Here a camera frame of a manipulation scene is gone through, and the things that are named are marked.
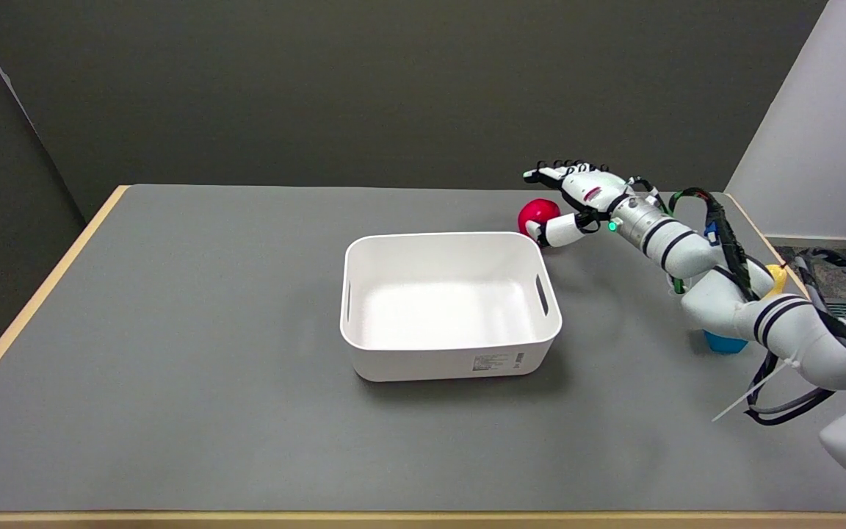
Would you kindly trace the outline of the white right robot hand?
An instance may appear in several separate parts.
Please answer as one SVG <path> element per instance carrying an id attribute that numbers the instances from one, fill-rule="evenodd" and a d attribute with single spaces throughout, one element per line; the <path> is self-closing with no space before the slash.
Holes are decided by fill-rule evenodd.
<path id="1" fill-rule="evenodd" d="M 574 213 L 547 218 L 528 214 L 528 207 L 521 209 L 519 231 L 542 248 L 563 247 L 594 234 L 609 220 L 615 205 L 632 194 L 628 181 L 588 163 L 557 167 L 540 163 L 524 172 L 523 179 L 560 192 L 574 208 Z"/>

